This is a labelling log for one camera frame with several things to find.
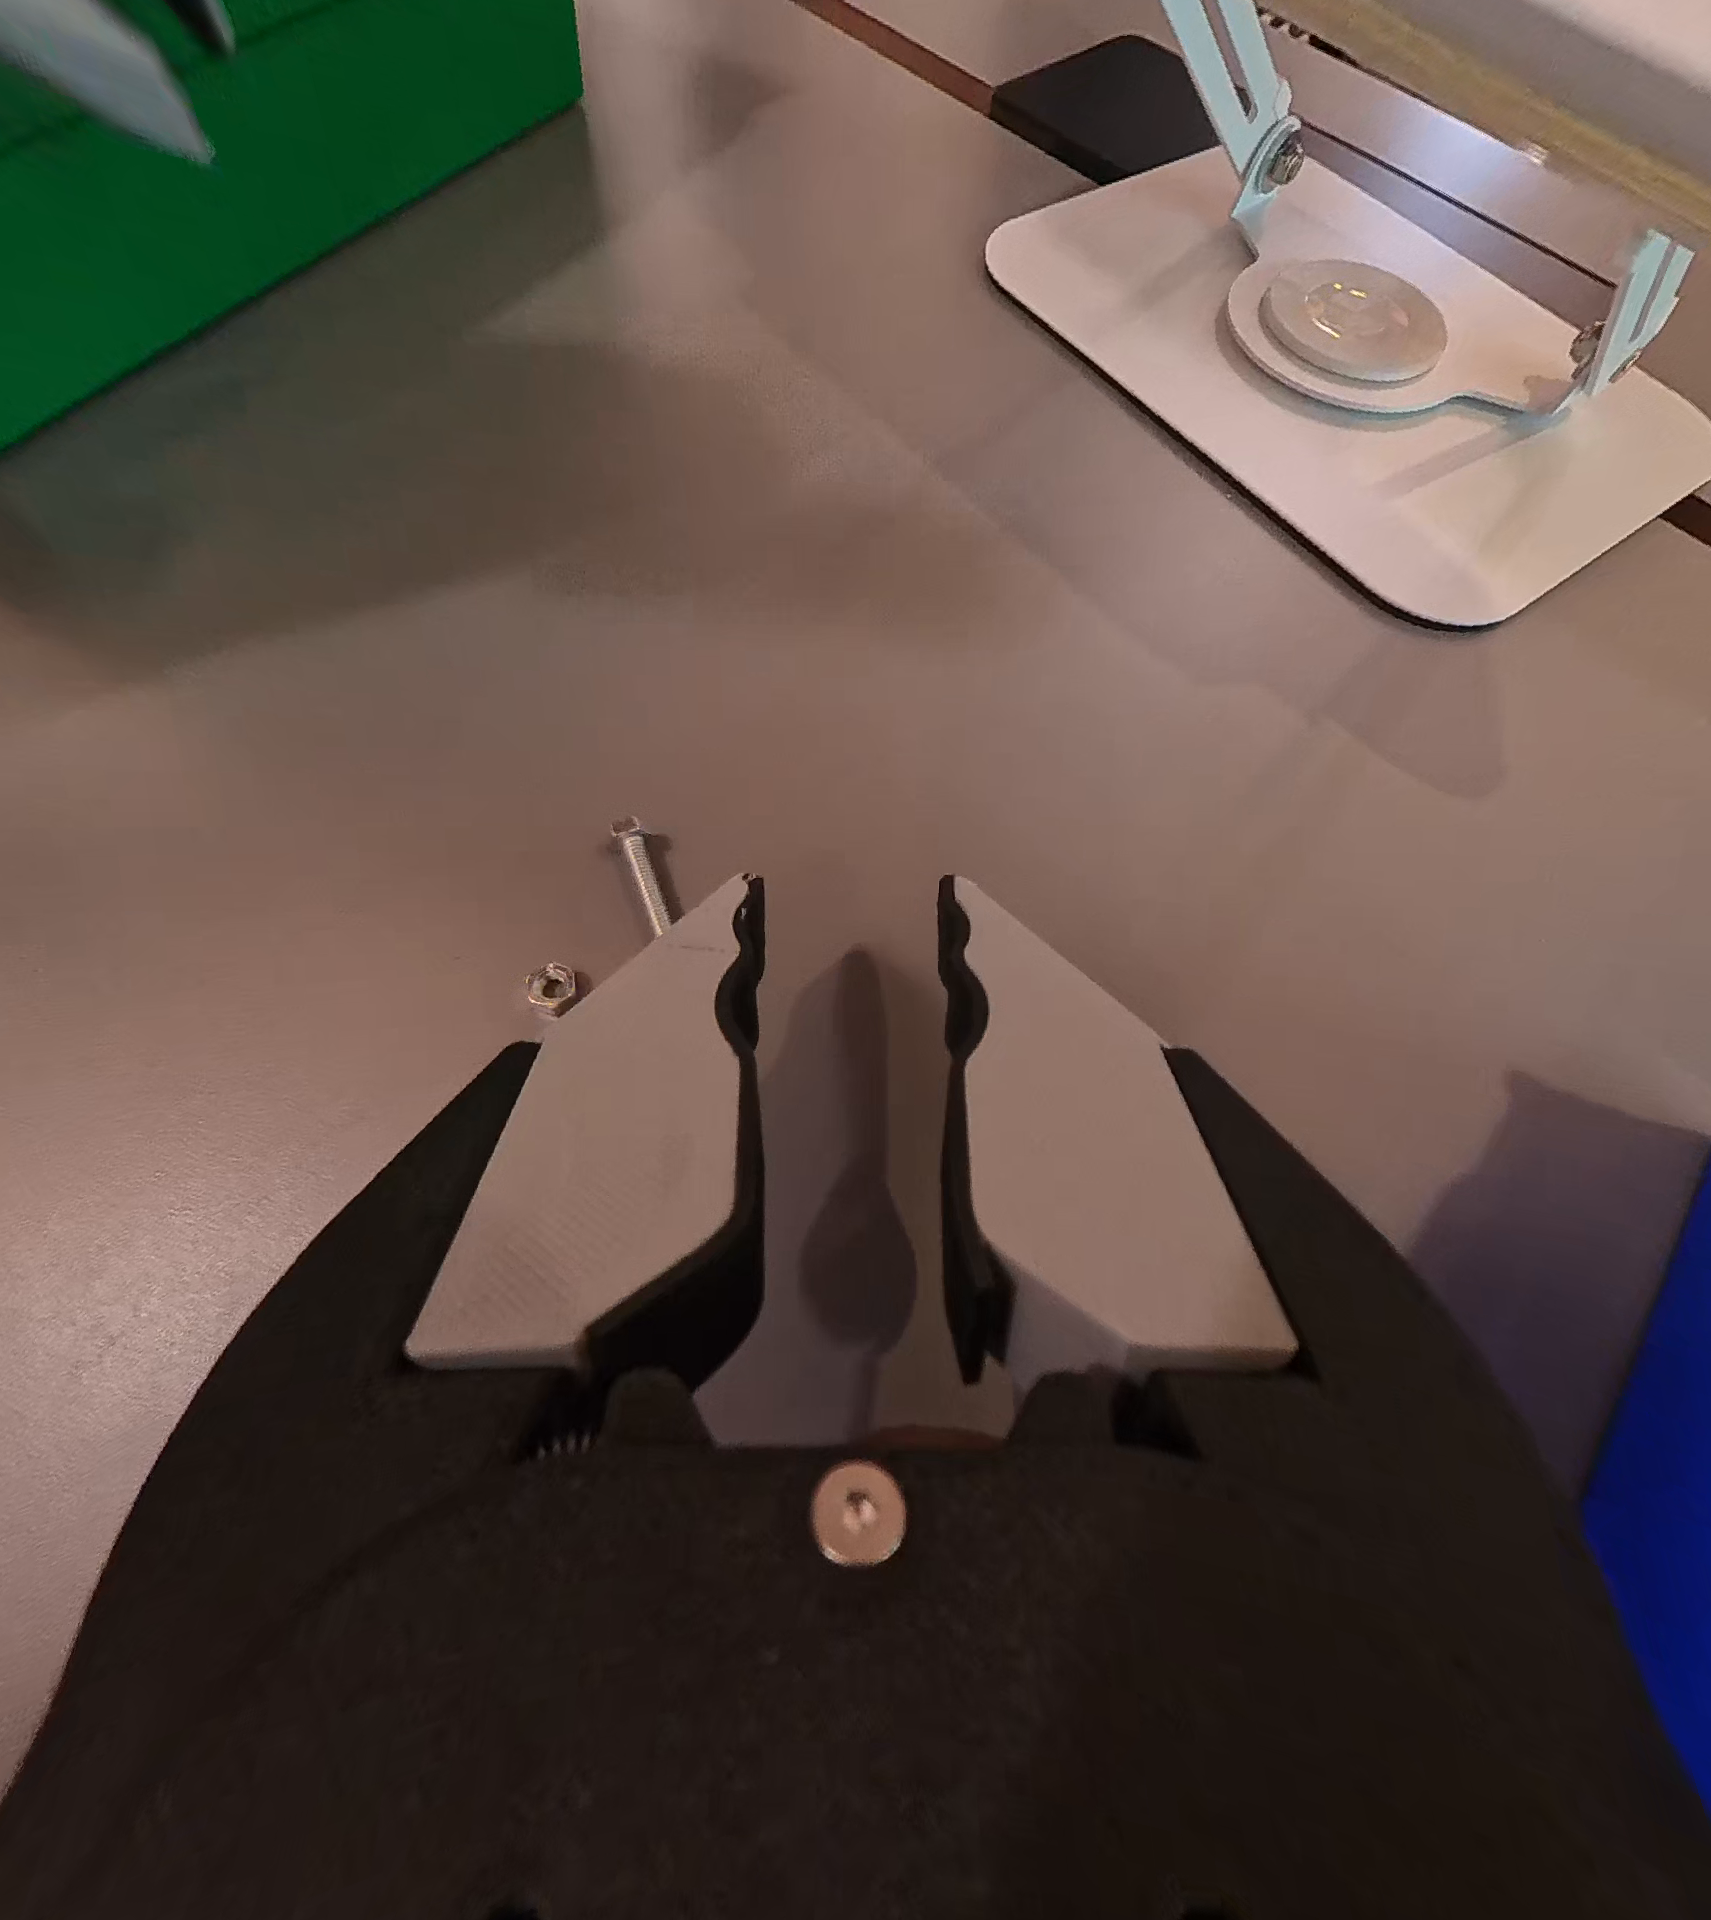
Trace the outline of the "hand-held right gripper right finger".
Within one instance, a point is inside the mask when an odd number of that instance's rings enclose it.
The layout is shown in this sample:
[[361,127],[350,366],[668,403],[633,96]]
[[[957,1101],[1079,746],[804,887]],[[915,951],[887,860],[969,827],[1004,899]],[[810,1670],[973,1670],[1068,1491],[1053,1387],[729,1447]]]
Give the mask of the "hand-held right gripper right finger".
[[1140,1020],[976,880],[940,880],[941,1298],[968,1384],[1273,1372],[1301,1337]]

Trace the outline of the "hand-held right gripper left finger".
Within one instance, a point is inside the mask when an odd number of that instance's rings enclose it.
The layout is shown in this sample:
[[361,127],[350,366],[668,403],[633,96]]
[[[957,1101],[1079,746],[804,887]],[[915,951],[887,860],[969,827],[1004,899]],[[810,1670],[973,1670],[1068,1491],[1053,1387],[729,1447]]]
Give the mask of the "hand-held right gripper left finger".
[[764,1305],[764,880],[729,878],[537,1048],[405,1340],[423,1370],[701,1388]]

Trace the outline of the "green plastic bin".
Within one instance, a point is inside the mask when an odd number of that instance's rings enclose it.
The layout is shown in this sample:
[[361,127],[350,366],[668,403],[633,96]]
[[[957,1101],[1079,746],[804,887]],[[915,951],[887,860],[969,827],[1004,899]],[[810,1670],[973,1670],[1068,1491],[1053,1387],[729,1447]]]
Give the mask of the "green plastic bin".
[[576,2],[104,2],[208,157],[0,59],[0,452],[583,92]]

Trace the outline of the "steel hex bolt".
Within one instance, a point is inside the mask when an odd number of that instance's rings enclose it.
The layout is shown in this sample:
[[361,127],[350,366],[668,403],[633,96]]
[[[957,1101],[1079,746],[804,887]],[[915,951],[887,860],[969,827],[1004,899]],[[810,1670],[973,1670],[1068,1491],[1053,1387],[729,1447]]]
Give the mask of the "steel hex bolt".
[[662,940],[676,927],[678,906],[669,884],[657,858],[657,845],[651,827],[644,827],[633,815],[616,816],[608,824],[608,846],[619,870],[628,876],[628,887],[644,916],[651,940]]

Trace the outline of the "wooden document stand white base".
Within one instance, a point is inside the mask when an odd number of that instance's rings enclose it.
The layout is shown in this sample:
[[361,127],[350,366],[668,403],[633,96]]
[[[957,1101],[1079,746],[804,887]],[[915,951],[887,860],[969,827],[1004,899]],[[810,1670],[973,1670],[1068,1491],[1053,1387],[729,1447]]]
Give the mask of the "wooden document stand white base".
[[1219,148],[1007,223],[994,284],[1429,624],[1500,624],[1655,517],[1711,545],[1711,417],[1661,380],[1709,235],[1226,10],[1155,38]]

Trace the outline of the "black flat pad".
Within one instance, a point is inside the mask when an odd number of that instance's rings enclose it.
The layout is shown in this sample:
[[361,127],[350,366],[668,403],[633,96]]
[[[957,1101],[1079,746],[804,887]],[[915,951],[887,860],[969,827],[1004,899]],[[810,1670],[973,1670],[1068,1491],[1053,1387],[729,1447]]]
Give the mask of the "black flat pad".
[[1091,184],[1219,148],[1187,64],[1148,37],[1104,38],[1012,77],[991,92],[990,117]]

